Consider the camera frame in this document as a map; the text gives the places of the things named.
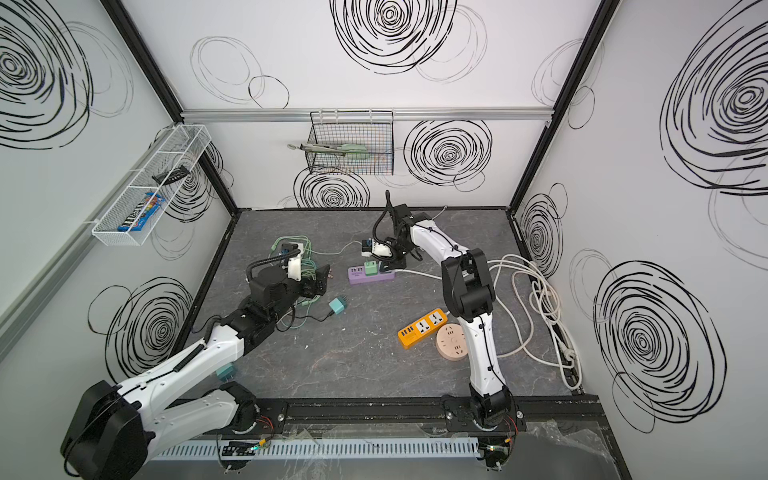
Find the light green charger plug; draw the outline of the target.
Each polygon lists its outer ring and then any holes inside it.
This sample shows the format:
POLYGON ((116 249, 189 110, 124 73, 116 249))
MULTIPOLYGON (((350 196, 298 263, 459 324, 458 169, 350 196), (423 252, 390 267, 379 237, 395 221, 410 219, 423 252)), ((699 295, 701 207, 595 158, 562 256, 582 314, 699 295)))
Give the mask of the light green charger plug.
POLYGON ((364 263, 364 273, 366 276, 375 276, 379 274, 378 261, 366 261, 364 263))

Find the purple power strip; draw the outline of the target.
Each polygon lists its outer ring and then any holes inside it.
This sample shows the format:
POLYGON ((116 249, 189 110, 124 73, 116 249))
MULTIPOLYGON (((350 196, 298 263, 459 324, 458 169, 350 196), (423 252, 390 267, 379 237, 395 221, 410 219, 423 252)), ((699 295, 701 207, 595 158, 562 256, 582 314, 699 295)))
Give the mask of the purple power strip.
POLYGON ((347 277, 351 285, 363 285, 394 280, 395 272, 376 272, 368 275, 364 266, 354 266, 348 268, 347 277))

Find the orange power strip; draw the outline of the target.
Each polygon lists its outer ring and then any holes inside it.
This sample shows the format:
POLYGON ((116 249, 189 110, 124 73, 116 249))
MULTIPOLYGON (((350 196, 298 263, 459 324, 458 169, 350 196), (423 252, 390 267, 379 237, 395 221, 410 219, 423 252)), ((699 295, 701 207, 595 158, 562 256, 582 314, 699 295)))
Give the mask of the orange power strip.
POLYGON ((436 333, 447 321, 448 317, 445 312, 437 308, 402 328, 397 333, 397 338, 401 346, 408 350, 436 333))

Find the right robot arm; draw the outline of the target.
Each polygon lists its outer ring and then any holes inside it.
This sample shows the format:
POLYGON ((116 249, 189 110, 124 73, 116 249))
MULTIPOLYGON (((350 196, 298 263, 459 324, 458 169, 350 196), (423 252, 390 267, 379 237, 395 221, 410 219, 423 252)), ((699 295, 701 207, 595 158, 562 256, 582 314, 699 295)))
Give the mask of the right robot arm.
POLYGON ((496 352, 492 316, 496 291, 485 253, 451 239, 429 215, 393 204, 389 191, 371 237, 388 249, 386 255, 373 255, 386 271, 403 270, 408 257, 421 261, 423 254, 440 265, 444 303, 459 320, 467 342, 474 421, 483 430, 495 428, 514 412, 515 401, 496 352))

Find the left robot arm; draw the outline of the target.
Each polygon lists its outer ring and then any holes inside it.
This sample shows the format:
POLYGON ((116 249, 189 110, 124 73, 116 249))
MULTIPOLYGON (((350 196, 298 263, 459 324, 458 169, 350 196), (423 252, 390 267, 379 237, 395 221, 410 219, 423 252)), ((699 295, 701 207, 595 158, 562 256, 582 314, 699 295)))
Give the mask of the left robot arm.
POLYGON ((250 294, 239 307, 207 324, 204 336, 148 370, 118 384, 100 381, 81 397, 60 447, 73 478, 130 479, 151 458, 209 431, 248 434, 263 418, 255 396, 235 381, 200 398, 180 397, 216 370, 269 338, 301 298, 327 291, 330 267, 308 278, 289 275, 298 249, 246 268, 250 294))

